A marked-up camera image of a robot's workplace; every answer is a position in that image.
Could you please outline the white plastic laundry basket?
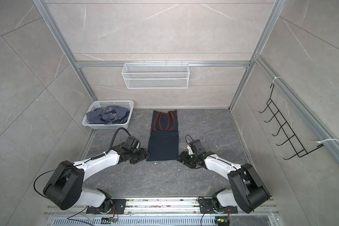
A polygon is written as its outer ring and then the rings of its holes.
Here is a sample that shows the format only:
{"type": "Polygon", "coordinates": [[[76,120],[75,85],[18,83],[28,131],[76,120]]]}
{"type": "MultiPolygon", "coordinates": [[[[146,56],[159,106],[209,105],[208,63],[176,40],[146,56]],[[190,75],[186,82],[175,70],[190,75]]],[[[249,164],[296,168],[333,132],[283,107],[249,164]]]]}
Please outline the white plastic laundry basket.
{"type": "Polygon", "coordinates": [[[94,130],[111,130],[111,129],[117,129],[120,127],[123,128],[128,128],[129,123],[130,123],[130,118],[133,112],[133,108],[134,108],[134,101],[132,100],[102,100],[102,101],[94,101],[90,107],[88,108],[87,112],[91,112],[94,111],[97,108],[106,108],[109,105],[114,105],[114,106],[121,106],[121,107],[125,107],[130,109],[130,114],[129,114],[129,118],[127,120],[126,123],[124,124],[89,124],[86,114],[82,120],[82,125],[83,126],[87,126],[90,127],[94,130]]]}

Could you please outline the grey blue tank top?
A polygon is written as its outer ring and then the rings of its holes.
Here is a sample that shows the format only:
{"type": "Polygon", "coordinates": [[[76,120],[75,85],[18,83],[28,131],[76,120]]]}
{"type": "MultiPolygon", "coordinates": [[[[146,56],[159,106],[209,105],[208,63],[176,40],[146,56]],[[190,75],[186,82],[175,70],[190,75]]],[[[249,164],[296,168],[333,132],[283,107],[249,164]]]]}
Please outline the grey blue tank top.
{"type": "Polygon", "coordinates": [[[89,124],[124,124],[127,122],[130,109],[109,105],[106,108],[97,108],[86,113],[89,124]]]}

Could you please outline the navy tank top red trim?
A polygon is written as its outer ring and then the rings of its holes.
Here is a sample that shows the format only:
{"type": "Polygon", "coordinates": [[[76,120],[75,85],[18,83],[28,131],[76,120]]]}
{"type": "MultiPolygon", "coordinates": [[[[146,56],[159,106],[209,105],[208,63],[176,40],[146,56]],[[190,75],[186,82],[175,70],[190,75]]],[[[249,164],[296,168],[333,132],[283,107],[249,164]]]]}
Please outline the navy tank top red trim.
{"type": "Polygon", "coordinates": [[[171,161],[179,156],[179,126],[177,111],[153,111],[150,127],[148,162],[171,161]]]}

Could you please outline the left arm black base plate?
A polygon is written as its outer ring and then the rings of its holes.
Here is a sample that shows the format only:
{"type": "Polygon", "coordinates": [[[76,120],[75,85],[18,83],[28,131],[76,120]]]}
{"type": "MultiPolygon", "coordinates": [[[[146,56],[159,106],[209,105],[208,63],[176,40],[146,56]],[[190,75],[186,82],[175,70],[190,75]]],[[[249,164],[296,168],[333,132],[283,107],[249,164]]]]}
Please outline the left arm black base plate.
{"type": "Polygon", "coordinates": [[[86,210],[86,214],[123,214],[126,202],[126,199],[111,199],[97,208],[89,206],[86,210]]]}

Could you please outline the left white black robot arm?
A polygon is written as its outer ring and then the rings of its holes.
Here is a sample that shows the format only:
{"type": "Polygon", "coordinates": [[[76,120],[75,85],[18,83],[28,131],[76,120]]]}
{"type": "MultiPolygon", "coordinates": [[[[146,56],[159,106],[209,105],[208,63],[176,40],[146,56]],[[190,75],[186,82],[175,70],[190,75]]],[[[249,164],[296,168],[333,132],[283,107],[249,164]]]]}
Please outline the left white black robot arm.
{"type": "Polygon", "coordinates": [[[42,195],[51,200],[61,210],[73,206],[88,206],[100,213],[108,213],[112,208],[111,196],[102,189],[87,189],[83,183],[100,171],[123,162],[136,164],[149,157],[149,152],[141,147],[135,137],[113,146],[108,151],[83,161],[61,162],[53,170],[42,195]]]}

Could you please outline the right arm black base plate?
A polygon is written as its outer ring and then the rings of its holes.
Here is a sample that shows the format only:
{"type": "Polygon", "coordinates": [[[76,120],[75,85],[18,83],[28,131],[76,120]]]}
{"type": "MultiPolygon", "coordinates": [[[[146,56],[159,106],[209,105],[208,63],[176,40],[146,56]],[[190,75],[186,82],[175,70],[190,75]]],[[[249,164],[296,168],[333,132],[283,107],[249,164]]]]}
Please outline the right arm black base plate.
{"type": "Polygon", "coordinates": [[[205,199],[199,197],[197,199],[200,207],[201,214],[237,214],[238,209],[236,206],[222,207],[217,204],[213,199],[205,199]]]}

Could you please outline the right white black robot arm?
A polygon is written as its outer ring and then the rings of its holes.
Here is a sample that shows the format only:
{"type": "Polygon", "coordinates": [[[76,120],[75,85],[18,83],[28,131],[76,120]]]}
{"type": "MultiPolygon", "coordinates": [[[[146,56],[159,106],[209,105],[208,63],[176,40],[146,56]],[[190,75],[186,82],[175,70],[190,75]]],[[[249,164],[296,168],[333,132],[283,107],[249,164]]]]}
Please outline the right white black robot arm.
{"type": "Polygon", "coordinates": [[[230,183],[230,189],[212,195],[210,211],[239,207],[243,212],[251,213],[270,199],[270,192],[251,164],[235,164],[214,152],[207,152],[198,139],[187,144],[187,148],[187,152],[178,156],[178,162],[191,169],[211,170],[230,183]]]}

